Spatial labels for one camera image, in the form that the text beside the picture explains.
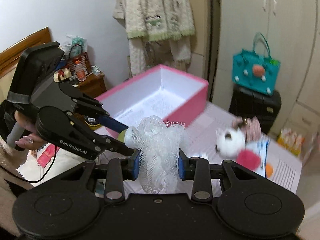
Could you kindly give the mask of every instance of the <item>pink box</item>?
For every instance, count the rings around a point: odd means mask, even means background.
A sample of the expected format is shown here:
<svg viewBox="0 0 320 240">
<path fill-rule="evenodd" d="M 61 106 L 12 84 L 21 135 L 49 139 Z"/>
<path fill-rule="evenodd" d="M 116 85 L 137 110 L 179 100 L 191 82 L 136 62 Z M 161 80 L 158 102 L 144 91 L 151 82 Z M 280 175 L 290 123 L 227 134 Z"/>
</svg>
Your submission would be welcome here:
<svg viewBox="0 0 320 240">
<path fill-rule="evenodd" d="M 114 119 L 137 127 L 143 117 L 187 127 L 206 105 L 208 82 L 186 72 L 158 65 L 108 90 L 96 99 Z M 117 138 L 117 133 L 110 131 Z"/>
<path fill-rule="evenodd" d="M 41 165 L 41 167 L 43 167 L 43 168 L 46 167 L 48 162 L 54 156 L 55 152 L 56 152 L 55 145 L 49 143 L 49 145 L 44 149 L 44 151 L 41 153 L 40 157 L 37 159 L 37 162 Z"/>
</svg>

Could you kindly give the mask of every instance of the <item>screw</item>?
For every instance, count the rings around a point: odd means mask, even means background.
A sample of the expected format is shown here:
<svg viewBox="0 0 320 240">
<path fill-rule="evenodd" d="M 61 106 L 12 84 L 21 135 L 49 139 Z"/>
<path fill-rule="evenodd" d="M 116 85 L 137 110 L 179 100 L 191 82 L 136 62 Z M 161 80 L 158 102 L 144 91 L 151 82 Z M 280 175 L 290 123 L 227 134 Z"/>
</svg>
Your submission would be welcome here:
<svg viewBox="0 0 320 240">
<path fill-rule="evenodd" d="M 122 193 L 119 191 L 110 191 L 107 193 L 108 199 L 119 199 L 122 197 Z"/>
<path fill-rule="evenodd" d="M 160 203 L 162 203 L 162 199 L 161 198 L 156 198 L 153 202 L 157 203 L 157 204 L 160 204 Z"/>
<path fill-rule="evenodd" d="M 197 199 L 207 199 L 207 198 L 210 197 L 210 193 L 207 192 L 207 191 L 197 191 L 197 192 L 195 193 L 195 197 L 196 197 Z"/>
</svg>

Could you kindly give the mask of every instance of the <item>human hand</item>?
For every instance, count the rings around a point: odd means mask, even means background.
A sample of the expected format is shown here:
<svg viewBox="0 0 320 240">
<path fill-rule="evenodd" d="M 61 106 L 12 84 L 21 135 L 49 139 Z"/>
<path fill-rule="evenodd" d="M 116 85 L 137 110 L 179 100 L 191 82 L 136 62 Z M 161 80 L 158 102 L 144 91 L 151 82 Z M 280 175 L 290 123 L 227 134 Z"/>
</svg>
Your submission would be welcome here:
<svg viewBox="0 0 320 240">
<path fill-rule="evenodd" d="M 15 141 L 16 145 L 28 150 L 36 150 L 45 143 L 47 143 L 41 137 L 36 135 L 36 126 L 31 122 L 31 120 L 28 117 L 26 117 L 24 114 L 18 111 L 14 113 L 14 117 L 21 127 L 32 132 L 28 136 L 24 136 L 23 138 L 20 138 L 18 141 Z"/>
</svg>

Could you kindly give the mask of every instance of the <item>black cable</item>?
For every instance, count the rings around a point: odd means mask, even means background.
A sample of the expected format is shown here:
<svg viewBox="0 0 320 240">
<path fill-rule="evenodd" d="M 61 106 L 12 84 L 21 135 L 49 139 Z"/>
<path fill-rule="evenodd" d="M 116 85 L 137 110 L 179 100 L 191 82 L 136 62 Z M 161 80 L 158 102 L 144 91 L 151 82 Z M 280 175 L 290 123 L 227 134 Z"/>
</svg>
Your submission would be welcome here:
<svg viewBox="0 0 320 240">
<path fill-rule="evenodd" d="M 52 167 L 52 165 L 54 163 L 54 160 L 56 159 L 56 155 L 57 155 L 57 146 L 55 146 L 54 156 L 53 156 L 53 160 L 52 160 L 52 163 L 51 163 L 50 167 L 47 169 L 45 174 L 43 174 L 43 176 L 40 179 L 36 180 L 36 181 L 31 181 L 31 180 L 20 178 L 17 175 L 13 174 L 12 172 L 8 171 L 6 168 L 2 167 L 1 165 L 0 165 L 0 168 L 3 169 L 4 171 L 6 171 L 7 173 L 9 173 L 11 176 L 13 176 L 13 177 L 15 177 L 17 179 L 20 179 L 22 181 L 29 182 L 29 183 L 38 183 L 44 178 L 45 175 L 47 175 L 48 171 L 51 169 L 51 167 Z"/>
</svg>

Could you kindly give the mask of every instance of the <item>teal handbag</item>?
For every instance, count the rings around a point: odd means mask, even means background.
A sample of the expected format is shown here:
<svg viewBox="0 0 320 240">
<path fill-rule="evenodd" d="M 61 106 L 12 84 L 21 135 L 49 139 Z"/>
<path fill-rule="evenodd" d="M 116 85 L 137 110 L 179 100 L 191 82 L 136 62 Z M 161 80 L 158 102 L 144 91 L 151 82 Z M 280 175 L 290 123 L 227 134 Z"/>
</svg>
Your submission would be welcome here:
<svg viewBox="0 0 320 240">
<path fill-rule="evenodd" d="M 268 57 L 255 52 L 258 41 L 264 43 Z M 239 54 L 233 55 L 232 81 L 262 94 L 272 95 L 280 65 L 280 61 L 272 59 L 266 38 L 262 33 L 256 33 L 252 51 L 242 49 Z"/>
</svg>

